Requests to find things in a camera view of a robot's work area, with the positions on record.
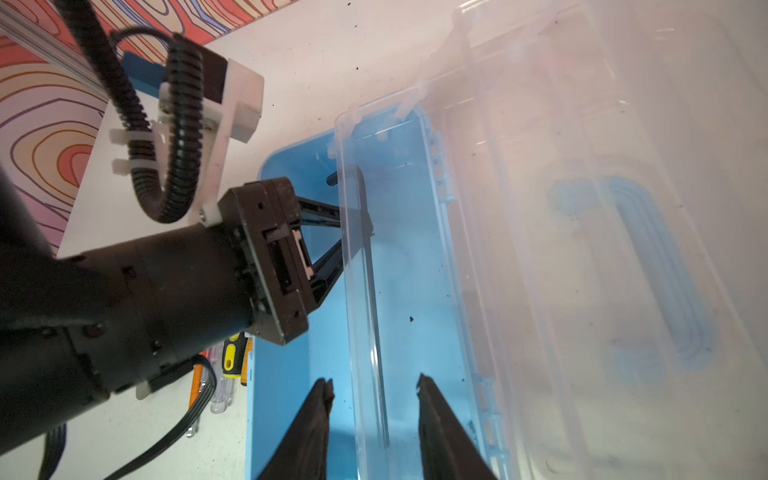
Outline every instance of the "black cable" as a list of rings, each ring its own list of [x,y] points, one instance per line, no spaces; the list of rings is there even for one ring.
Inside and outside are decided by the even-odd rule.
[[[49,480],[56,471],[61,455],[64,453],[64,447],[67,444],[67,424],[48,430],[45,434],[45,450],[43,451],[43,461],[40,464],[40,473],[38,480]]]
[[[129,473],[143,467],[149,461],[154,460],[161,453],[168,450],[168,448],[170,448],[170,446],[173,445],[178,439],[183,437],[184,434],[187,433],[187,430],[192,426],[192,424],[195,423],[195,420],[200,417],[200,414],[203,412],[203,410],[205,410],[205,406],[214,396],[214,392],[216,390],[216,373],[214,372],[214,368],[210,366],[208,359],[206,359],[204,356],[196,355],[192,358],[195,365],[202,365],[203,368],[208,370],[212,380],[210,382],[206,382],[203,390],[200,392],[200,395],[194,401],[190,409],[187,410],[187,413],[181,417],[181,420],[167,434],[165,434],[162,439],[147,449],[146,452],[123,465],[112,475],[109,475],[105,480],[117,480],[118,478],[122,478]]]
[[[125,74],[110,37],[101,28],[89,0],[53,0],[72,37],[99,77],[128,131],[150,131],[147,115],[136,91]],[[164,187],[157,170],[132,168],[136,198],[153,220],[173,223],[189,210],[200,175],[203,128],[203,60],[194,44],[179,34],[168,37],[148,27],[131,27],[116,32],[121,40],[129,35],[146,34],[169,40],[166,71],[170,84],[170,158]],[[130,160],[155,161],[151,141],[128,142]]]
[[[121,28],[120,30],[113,30],[109,33],[109,37],[111,38],[114,47],[117,47],[121,41],[132,35],[150,35],[164,42],[166,46],[173,42],[170,35],[166,34],[164,31],[152,27],[145,27],[143,25]]]

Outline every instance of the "blue plastic container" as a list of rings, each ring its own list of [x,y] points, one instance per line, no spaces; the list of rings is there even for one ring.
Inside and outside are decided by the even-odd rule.
[[[386,452],[378,460],[369,457],[366,467],[382,468],[380,473],[385,474],[388,458],[396,458],[401,478],[418,478],[422,470],[415,388],[422,372],[435,379],[466,431],[475,442],[478,438],[478,410],[459,339],[461,299],[456,298],[450,278],[452,253],[445,244],[445,218],[433,195],[428,132],[426,119],[412,113],[389,132],[385,144],[371,139],[370,163],[361,170],[363,177],[370,176],[367,208],[374,232],[369,246],[372,269],[364,283],[371,289],[371,310],[379,322],[375,350],[380,358],[378,371],[371,372],[378,401],[360,408],[380,411],[382,421],[368,441]],[[338,204],[339,188],[326,183],[336,172],[329,151],[333,152],[333,132],[270,155],[260,178],[288,177],[297,195]],[[398,168],[392,170],[395,163]],[[341,231],[333,228],[302,231],[313,260],[341,237]],[[333,379],[336,394],[328,478],[358,478],[345,282],[342,276],[322,307],[310,315],[308,334],[285,347],[256,341],[249,361],[247,478],[255,478],[269,461],[320,377]]]
[[[336,161],[327,155],[332,139],[329,132],[276,151],[262,166],[260,178],[288,177],[297,195],[337,205],[339,189],[326,183],[326,177],[336,171]],[[339,229],[326,227],[303,227],[302,233],[313,261],[341,237]],[[336,394],[330,416],[328,479],[357,478],[343,276],[323,306],[310,314],[306,335],[284,347],[256,339],[248,369],[246,478],[256,478],[270,460],[320,377],[333,379]]]

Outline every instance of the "screwdriver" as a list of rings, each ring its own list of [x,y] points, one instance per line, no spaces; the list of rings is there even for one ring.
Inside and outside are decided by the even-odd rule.
[[[224,340],[224,348],[221,352],[221,369],[225,378],[239,379],[243,374],[243,360],[245,359],[247,344],[248,338],[242,332]]]

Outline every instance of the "screw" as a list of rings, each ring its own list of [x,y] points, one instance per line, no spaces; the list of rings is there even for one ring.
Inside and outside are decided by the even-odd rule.
[[[88,325],[83,328],[83,334],[91,339],[101,336],[102,333],[104,333],[104,324],[102,322],[99,322],[96,325]]]
[[[160,100],[159,108],[164,114],[170,115],[170,104],[167,100]]]
[[[215,131],[217,129],[217,127],[218,127],[218,125],[216,124],[215,121],[213,121],[213,120],[211,120],[209,118],[204,118],[203,119],[203,130],[205,130],[205,131]]]

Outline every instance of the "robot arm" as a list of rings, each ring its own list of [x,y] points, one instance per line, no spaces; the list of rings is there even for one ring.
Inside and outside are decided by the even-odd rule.
[[[284,345],[307,331],[343,262],[338,242],[311,263],[301,226],[338,227],[338,207],[297,197],[286,178],[233,188],[218,207],[218,225],[65,260],[0,239],[13,272],[0,280],[0,362],[12,366],[0,369],[0,454],[112,392],[173,381],[234,333]]]

